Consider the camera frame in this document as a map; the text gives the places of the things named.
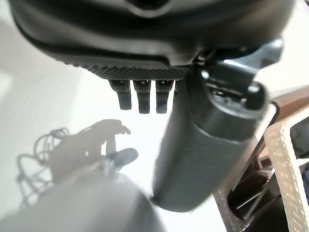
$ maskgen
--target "white surface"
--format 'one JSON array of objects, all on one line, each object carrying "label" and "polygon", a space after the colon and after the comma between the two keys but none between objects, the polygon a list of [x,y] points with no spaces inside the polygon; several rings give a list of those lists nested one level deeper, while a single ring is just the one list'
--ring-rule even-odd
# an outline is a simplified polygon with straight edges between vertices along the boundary
[{"label": "white surface", "polygon": [[[309,22],[308,13],[296,11],[284,33],[287,45],[281,63],[258,75],[257,80],[270,90],[308,83],[309,30],[305,22]],[[53,129],[67,127],[75,134],[109,118],[121,120],[131,130],[131,135],[116,136],[117,150],[133,147],[139,153],[122,172],[150,195],[154,161],[169,114],[155,113],[154,89],[149,115],[138,113],[134,91],[132,99],[132,110],[120,111],[117,95],[107,81],[36,50],[16,30],[7,1],[0,0],[0,217],[18,209],[22,200],[16,184],[20,154],[32,154],[34,142]],[[158,213],[168,232],[225,231],[213,197],[194,212],[158,209]]]}]

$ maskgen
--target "blurry object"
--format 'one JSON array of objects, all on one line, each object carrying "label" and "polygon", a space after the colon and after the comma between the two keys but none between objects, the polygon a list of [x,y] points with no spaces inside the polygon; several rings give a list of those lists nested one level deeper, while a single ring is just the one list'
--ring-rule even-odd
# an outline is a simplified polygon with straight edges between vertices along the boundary
[{"label": "blurry object", "polygon": [[57,60],[108,79],[123,110],[132,106],[131,80],[142,114],[150,112],[152,80],[158,113],[166,112],[177,81],[178,105],[162,141],[153,189],[160,207],[184,212],[207,198],[250,144],[268,103],[266,89],[253,80],[260,69],[279,61],[280,33],[294,1],[10,4],[28,41]]},{"label": "blurry object", "polygon": [[[17,182],[23,195],[23,205],[29,206],[53,185],[60,184],[68,175],[102,159],[113,160],[117,170],[137,157],[133,148],[116,151],[116,134],[130,134],[120,120],[106,119],[77,134],[67,128],[53,130],[41,136],[34,145],[33,155],[21,154],[17,159],[20,171]],[[106,156],[101,146],[106,143]],[[29,168],[37,172],[28,172]]]},{"label": "blurry object", "polygon": [[[309,87],[272,99],[261,126],[214,197],[228,232],[288,231],[282,200],[262,137],[266,127],[309,104]],[[271,228],[267,223],[272,215]]]},{"label": "blurry object", "polygon": [[111,159],[67,179],[36,205],[0,221],[2,232],[163,232],[149,201]]},{"label": "blurry object", "polygon": [[[9,2],[29,42],[56,60],[110,80],[124,110],[131,109],[129,80],[184,80],[192,66],[219,54],[242,57],[240,50],[277,38],[294,5],[294,0]],[[140,88],[144,92],[148,86]]]},{"label": "blurry object", "polygon": [[308,117],[309,105],[270,126],[264,135],[270,160],[276,170],[290,232],[309,231],[309,206],[302,179],[309,159],[295,155],[294,138],[291,137],[291,132],[295,135],[297,124],[305,123],[303,120]]}]

